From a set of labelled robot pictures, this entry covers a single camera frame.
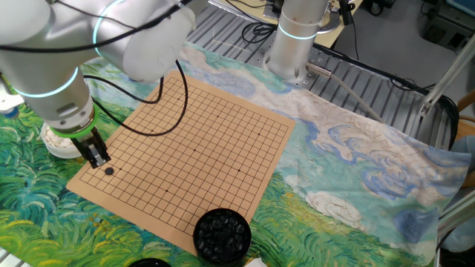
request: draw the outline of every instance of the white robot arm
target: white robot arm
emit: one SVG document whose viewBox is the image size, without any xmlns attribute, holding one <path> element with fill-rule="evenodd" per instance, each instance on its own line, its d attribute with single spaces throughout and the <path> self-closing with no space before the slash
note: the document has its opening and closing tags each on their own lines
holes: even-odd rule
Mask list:
<svg viewBox="0 0 475 267">
<path fill-rule="evenodd" d="M 110 157 L 94 126 L 96 111 L 78 66 L 102 56 L 134 80 L 155 81 L 173 65 L 206 2 L 64 0 L 49 5 L 44 0 L 0 0 L 0 73 L 56 134 L 71 138 L 97 167 Z M 68 5 L 116 21 L 88 16 Z M 164 14 L 171 15 L 154 23 Z M 132 30 L 107 45 L 64 50 L 100 44 Z M 0 79 L 0 96 L 8 101 L 0 104 L 0 112 L 8 113 L 22 101 L 1 84 Z"/>
</svg>

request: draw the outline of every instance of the painted tablecloth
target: painted tablecloth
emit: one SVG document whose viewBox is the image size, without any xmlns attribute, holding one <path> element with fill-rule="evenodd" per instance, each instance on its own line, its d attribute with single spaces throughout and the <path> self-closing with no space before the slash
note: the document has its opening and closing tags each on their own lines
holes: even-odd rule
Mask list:
<svg viewBox="0 0 475 267">
<path fill-rule="evenodd" d="M 297 123 L 252 219 L 246 257 L 268 266 L 426 266 L 437 218 L 465 177 L 470 156 L 429 147 L 256 67 L 186 44 L 187 75 Z M 145 98 L 104 59 L 81 66 Z M 120 119 L 138 105 L 88 80 Z M 65 189 L 84 159 L 58 159 L 40 137 L 43 121 L 25 106 L 0 119 L 0 246 L 32 266 L 127 266 L 157 257 L 206 266 L 195 256 Z M 118 125 L 100 114 L 99 132 Z"/>
</svg>

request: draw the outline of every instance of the blue led ring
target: blue led ring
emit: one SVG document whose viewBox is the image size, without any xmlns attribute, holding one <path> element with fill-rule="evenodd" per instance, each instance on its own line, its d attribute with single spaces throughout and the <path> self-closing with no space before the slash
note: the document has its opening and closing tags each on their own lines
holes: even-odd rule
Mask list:
<svg viewBox="0 0 475 267">
<path fill-rule="evenodd" d="M 293 36 L 292 34 L 286 32 L 281 24 L 279 23 L 279 29 L 281 29 L 282 33 L 285 33 L 285 35 L 287 35 L 288 37 L 291 37 L 291 38 L 294 38 L 294 39 L 297 39 L 297 40 L 307 40 L 307 39 L 312 39 L 312 38 L 315 38 L 317 36 L 317 33 L 315 33 L 314 35 L 312 36 L 308 36 L 308 37 L 298 37 L 298 36 Z"/>
<path fill-rule="evenodd" d="M 107 15 L 107 12 L 112 8 L 112 7 L 115 7 L 117 6 L 118 4 L 124 2 L 125 0 L 116 0 L 116 1 L 113 1 L 110 5 L 108 5 L 102 12 L 101 12 L 101 17 L 103 16 L 106 16 Z M 94 26 L 94 31 L 92 33 L 92 43 L 93 44 L 96 44 L 97 43 L 97 32 L 99 31 L 99 26 L 101 25 L 101 22 L 102 22 L 102 18 L 98 18 L 97 19 L 97 22 L 96 22 L 96 26 Z M 96 48 L 96 52 L 99 56 L 102 56 L 101 53 L 99 53 L 99 50 Z"/>
<path fill-rule="evenodd" d="M 17 91 L 22 96 L 27 96 L 27 97 L 32 97 L 32 98 L 43 98 L 43 97 L 47 97 L 47 96 L 54 96 L 55 94 L 57 94 L 57 93 L 63 91 L 64 89 L 68 88 L 68 86 L 71 85 L 74 82 L 74 79 L 76 78 L 78 72 L 79 72 L 79 68 L 77 67 L 76 70 L 74 71 L 72 77 L 65 84 L 63 84 L 58 89 L 52 90 L 51 92 L 32 94 L 32 93 L 23 93 L 23 92 L 21 92 L 17 89 L 15 89 L 15 91 Z"/>
</svg>

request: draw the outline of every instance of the go board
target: go board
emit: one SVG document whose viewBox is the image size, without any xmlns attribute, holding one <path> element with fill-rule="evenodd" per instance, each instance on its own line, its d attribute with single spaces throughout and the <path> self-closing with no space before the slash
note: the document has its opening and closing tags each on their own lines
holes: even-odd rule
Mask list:
<svg viewBox="0 0 475 267">
<path fill-rule="evenodd" d="M 230 208 L 249 223 L 295 122 L 189 76 L 183 121 L 147 137 L 123 127 L 108 139 L 112 160 L 84 165 L 67 188 L 196 255 L 198 219 Z M 156 88 L 147 100 L 156 99 Z M 184 105 L 181 75 L 165 79 L 158 104 L 141 104 L 125 124 L 147 133 L 171 128 Z M 113 168 L 111 175 L 106 168 Z"/>
</svg>

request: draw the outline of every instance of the grid lines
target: grid lines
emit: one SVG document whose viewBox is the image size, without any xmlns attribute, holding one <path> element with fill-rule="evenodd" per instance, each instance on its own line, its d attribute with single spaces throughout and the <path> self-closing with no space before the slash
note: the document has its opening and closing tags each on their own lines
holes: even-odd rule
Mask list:
<svg viewBox="0 0 475 267">
<path fill-rule="evenodd" d="M 76 176 L 191 236 L 198 219 L 215 208 L 230 208 L 250 221 L 294 122 L 187 80 L 189 106 L 175 130 L 147 137 L 119 128 L 107 142 L 112 160 L 97 169 L 85 166 Z M 166 131 L 183 105 L 183 83 L 170 75 L 162 100 L 142 104 L 126 122 L 138 131 Z M 107 167 L 114 168 L 112 175 L 105 175 Z"/>
</svg>

